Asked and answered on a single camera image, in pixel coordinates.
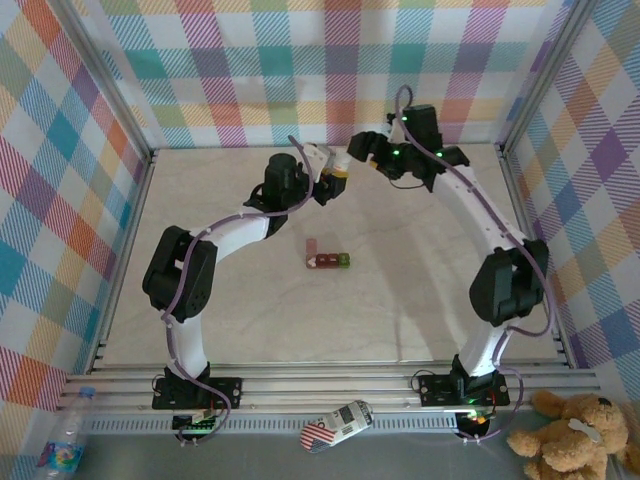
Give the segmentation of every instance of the floor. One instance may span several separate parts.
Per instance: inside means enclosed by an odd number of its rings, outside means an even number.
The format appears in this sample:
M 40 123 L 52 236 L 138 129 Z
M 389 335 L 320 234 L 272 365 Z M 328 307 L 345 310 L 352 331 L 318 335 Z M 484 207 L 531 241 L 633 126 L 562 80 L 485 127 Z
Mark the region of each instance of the floor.
M 482 186 L 515 221 L 493 147 L 463 149 Z M 262 182 L 269 157 L 283 151 L 160 152 L 104 363 L 166 361 L 164 327 L 141 288 L 162 231 L 235 213 Z M 320 252 L 348 252 L 351 267 L 307 269 L 309 237 Z M 450 360 L 481 322 L 467 293 L 479 266 L 473 245 L 433 195 L 396 190 L 356 162 L 341 197 L 326 207 L 306 205 L 277 235 L 217 266 L 203 314 L 205 352 L 212 363 Z M 538 306 L 525 326 L 540 329 L 545 321 Z M 505 353 L 555 357 L 550 337 L 516 336 Z

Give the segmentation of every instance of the green block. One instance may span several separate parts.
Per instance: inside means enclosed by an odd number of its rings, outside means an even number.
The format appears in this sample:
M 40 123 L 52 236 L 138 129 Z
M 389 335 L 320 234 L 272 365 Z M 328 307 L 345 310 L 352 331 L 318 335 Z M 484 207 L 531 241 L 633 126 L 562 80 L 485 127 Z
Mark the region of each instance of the green block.
M 348 253 L 338 254 L 338 265 L 340 268 L 349 268 L 351 266 L 351 257 Z

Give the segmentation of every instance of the teddy bear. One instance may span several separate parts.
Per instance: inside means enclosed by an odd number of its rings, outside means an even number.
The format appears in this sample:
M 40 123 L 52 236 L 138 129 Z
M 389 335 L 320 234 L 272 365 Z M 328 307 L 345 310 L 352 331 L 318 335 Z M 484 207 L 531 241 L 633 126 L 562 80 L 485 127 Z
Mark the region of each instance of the teddy bear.
M 564 399 L 541 390 L 533 408 L 555 419 L 536 432 L 516 431 L 507 443 L 523 457 L 532 480 L 605 480 L 609 454 L 632 473 L 640 475 L 640 447 L 630 443 L 629 429 L 620 408 L 593 394 Z

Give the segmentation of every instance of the white tag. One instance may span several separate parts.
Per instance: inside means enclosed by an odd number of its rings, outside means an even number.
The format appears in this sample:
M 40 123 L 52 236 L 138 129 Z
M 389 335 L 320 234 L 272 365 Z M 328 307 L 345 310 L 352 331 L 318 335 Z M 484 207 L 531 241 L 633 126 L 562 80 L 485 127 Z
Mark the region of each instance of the white tag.
M 585 425 L 577 418 L 569 420 L 569 428 L 578 432 L 586 433 L 593 443 L 600 443 L 602 441 L 600 433 L 598 433 L 595 428 Z

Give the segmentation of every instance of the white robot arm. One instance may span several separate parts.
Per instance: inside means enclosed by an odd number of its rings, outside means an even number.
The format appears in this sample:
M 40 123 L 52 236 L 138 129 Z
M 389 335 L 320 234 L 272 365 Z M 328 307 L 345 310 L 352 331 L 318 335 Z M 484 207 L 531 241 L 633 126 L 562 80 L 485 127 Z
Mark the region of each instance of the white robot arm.
M 208 376 L 209 363 L 202 343 L 202 310 L 209 300 L 215 266 L 233 252 L 263 240 L 284 225 L 287 215 L 261 216 L 281 212 L 298 204 L 306 195 L 309 177 L 313 181 L 313 198 L 325 205 L 345 188 L 351 157 L 336 154 L 331 149 L 312 144 L 304 145 L 310 171 L 296 164 L 291 155 L 271 157 L 265 170 L 265 182 L 251 194 L 240 211 L 241 218 L 208 231 L 196 243 L 189 264 L 180 301 L 169 315 L 168 335 L 170 361 L 167 369 L 180 380 Z M 151 304 L 164 313 L 173 300 L 182 273 L 182 261 L 188 245 L 202 228 L 183 230 L 169 227 L 165 230 L 151 264 L 145 274 L 143 290 Z
M 500 377 L 496 365 L 511 333 L 509 327 L 517 326 L 542 301 L 540 282 L 507 234 L 522 242 L 542 271 L 546 271 L 548 249 L 539 240 L 526 239 L 491 204 L 489 206 L 493 207 L 494 215 L 507 226 L 508 231 L 501 231 L 496 226 L 496 219 L 488 213 L 487 205 L 482 205 L 468 186 L 473 185 L 482 192 L 467 157 L 458 147 L 443 148 L 432 107 L 411 107 L 407 115 L 412 117 L 409 118 L 410 123 L 420 126 L 412 135 L 421 145 L 453 166 L 458 174 L 445 169 L 421 154 L 412 144 L 403 141 L 397 129 L 392 128 L 389 137 L 375 132 L 362 132 L 351 139 L 345 154 L 336 155 L 323 147 L 305 145 L 311 171 L 296 165 L 290 155 L 273 156 L 265 171 L 265 183 L 256 187 L 251 199 L 245 203 L 243 213 L 282 211 L 299 203 L 308 189 L 309 176 L 314 182 L 313 197 L 324 205 L 344 191 L 346 171 L 352 158 L 370 162 L 392 180 L 405 173 L 420 179 L 426 189 L 456 216 L 483 260 L 469 289 L 472 306 L 483 322 L 479 322 L 477 330 L 469 337 L 459 355 L 455 356 L 451 373 L 446 379 L 453 392 L 448 399 L 457 405 L 479 393 L 495 390 Z M 467 180 L 466 185 L 459 174 L 462 174 L 463 180 Z M 261 195 L 257 194 L 258 190 L 262 191 Z M 173 382 L 174 393 L 181 388 L 185 392 L 181 408 L 201 405 L 199 401 L 189 401 L 190 397 L 200 394 L 198 387 L 187 388 L 189 377 L 205 383 L 209 380 L 209 363 L 202 344 L 201 312 L 211 293 L 216 263 L 245 245 L 269 237 L 286 219 L 286 215 L 243 217 L 209 232 L 197 242 L 193 253 L 195 261 L 189 266 L 180 302 L 170 317 L 171 328 L 168 333 L 171 335 L 173 351 L 170 352 L 172 361 L 165 369 L 165 375 L 168 384 Z M 194 229 L 189 232 L 179 227 L 170 227 L 165 231 L 143 284 L 156 309 L 166 310 L 175 296 L 181 273 L 179 263 L 184 259 L 186 246 L 200 231 Z M 499 344 L 503 335 L 506 337 Z M 188 376 L 176 368 L 176 363 Z

